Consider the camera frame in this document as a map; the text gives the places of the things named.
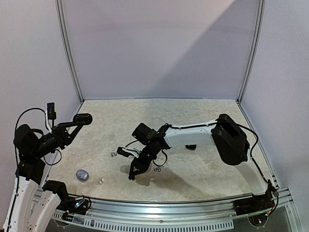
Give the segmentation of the small black case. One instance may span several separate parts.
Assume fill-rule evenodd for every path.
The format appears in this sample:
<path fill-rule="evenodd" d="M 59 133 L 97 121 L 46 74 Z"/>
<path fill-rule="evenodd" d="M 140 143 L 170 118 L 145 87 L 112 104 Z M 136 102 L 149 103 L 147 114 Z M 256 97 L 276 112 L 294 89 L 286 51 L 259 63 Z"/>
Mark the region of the small black case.
<path fill-rule="evenodd" d="M 89 113 L 76 114 L 73 117 L 73 122 L 82 123 L 83 125 L 90 125 L 93 121 L 93 117 Z"/>

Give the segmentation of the glossy black earbud charging case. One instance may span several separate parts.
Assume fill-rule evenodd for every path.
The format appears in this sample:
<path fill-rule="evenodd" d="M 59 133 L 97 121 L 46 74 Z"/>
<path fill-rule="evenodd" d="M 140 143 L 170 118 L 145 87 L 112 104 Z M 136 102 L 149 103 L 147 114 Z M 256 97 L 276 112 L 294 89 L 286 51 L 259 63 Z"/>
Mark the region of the glossy black earbud charging case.
<path fill-rule="evenodd" d="M 196 150 L 197 146 L 196 145 L 186 145 L 185 148 L 188 149 L 188 150 L 194 151 L 194 150 Z"/>

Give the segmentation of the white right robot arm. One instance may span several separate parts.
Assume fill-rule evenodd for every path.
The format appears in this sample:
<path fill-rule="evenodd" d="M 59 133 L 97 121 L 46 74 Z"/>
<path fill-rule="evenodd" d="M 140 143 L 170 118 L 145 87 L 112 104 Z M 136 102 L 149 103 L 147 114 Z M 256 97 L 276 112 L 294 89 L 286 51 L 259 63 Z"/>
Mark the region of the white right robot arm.
<path fill-rule="evenodd" d="M 229 115 L 220 114 L 217 119 L 200 124 L 176 126 L 166 123 L 159 130 L 154 130 L 140 123 L 132 136 L 144 145 L 141 151 L 128 150 L 134 156 L 131 162 L 128 178 L 145 173 L 157 158 L 159 152 L 185 146 L 195 150 L 197 145 L 213 145 L 217 148 L 223 163 L 234 166 L 248 183 L 253 197 L 250 207 L 254 211 L 261 210 L 268 199 L 278 198 L 279 193 L 267 180 L 256 160 L 253 149 L 256 143 L 250 145 L 246 131 L 255 137 L 258 135 L 251 129 L 236 123 Z"/>

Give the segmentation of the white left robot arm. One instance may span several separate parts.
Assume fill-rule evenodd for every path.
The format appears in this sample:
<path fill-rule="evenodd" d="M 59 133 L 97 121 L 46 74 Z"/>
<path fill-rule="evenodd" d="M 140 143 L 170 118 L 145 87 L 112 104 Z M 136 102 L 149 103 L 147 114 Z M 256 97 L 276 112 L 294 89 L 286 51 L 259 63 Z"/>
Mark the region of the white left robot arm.
<path fill-rule="evenodd" d="M 47 134 L 27 124 L 16 129 L 14 145 L 18 150 L 19 162 L 10 209 L 2 231 L 43 232 L 56 209 L 64 211 L 64 219 L 70 214 L 86 214 L 91 202 L 84 196 L 70 197 L 66 184 L 55 180 L 48 180 L 42 186 L 38 205 L 32 205 L 34 195 L 41 187 L 46 165 L 42 158 L 70 145 L 84 125 L 86 122 L 60 123 Z"/>

